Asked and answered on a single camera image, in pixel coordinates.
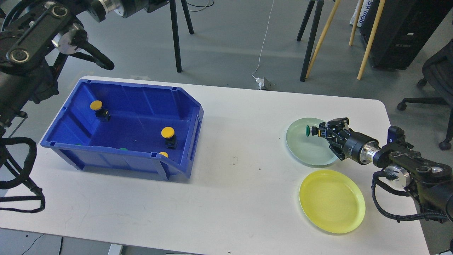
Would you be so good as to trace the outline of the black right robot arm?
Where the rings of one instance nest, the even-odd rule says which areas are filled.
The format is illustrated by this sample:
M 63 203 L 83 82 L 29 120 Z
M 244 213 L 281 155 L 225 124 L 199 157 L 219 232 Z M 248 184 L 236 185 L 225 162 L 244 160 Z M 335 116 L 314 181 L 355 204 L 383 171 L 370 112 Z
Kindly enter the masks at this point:
M 330 150 L 342 161 L 346 158 L 361 164 L 372 163 L 380 171 L 372 176 L 372 199 L 385 217 L 400 221 L 452 220 L 452 168 L 421 157 L 420 152 L 406 142 L 404 131 L 390 126 L 387 144 L 379 147 L 378 140 L 349 128 L 348 118 L 336 118 L 317 126 L 307 126 L 306 135 L 324 138 Z M 400 216 L 387 212 L 378 203 L 375 188 L 390 194 L 411 197 L 420 212 Z

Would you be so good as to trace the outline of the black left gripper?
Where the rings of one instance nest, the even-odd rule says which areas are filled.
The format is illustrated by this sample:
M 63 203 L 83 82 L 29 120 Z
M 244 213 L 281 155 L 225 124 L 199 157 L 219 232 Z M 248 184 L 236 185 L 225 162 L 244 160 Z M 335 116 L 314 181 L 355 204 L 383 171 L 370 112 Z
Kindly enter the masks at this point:
M 97 22 L 102 22 L 111 12 L 126 19 L 141 10 L 152 13 L 167 4 L 168 0 L 92 0 L 88 12 Z

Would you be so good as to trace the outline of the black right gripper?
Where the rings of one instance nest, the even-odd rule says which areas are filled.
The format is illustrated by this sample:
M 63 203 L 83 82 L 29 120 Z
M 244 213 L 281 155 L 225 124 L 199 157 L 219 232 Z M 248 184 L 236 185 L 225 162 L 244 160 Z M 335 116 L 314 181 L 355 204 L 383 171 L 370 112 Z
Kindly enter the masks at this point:
M 346 158 L 367 165 L 381 149 L 378 141 L 349 129 L 349 118 L 335 118 L 319 124 L 318 136 L 329 143 L 330 150 L 343 161 Z

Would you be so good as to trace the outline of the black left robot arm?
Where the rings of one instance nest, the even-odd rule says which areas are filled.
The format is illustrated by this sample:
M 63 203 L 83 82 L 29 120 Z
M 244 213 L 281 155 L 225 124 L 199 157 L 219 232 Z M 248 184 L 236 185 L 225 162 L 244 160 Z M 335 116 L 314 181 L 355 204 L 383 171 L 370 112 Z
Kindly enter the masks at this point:
M 45 208 L 42 189 L 30 178 L 37 145 L 27 137 L 4 137 L 16 117 L 26 119 L 22 108 L 58 92 L 58 77 L 69 56 L 112 70 L 114 63 L 88 41 L 83 24 L 76 17 L 87 11 L 98 22 L 110 12 L 123 18 L 146 10 L 157 10 L 166 0 L 21 0 L 5 16 L 1 27 L 1 166 L 13 179 L 1 181 L 1 189 L 26 186 L 29 196 L 2 197 L 1 202 L 39 201 L 36 209 L 4 210 L 39 213 Z

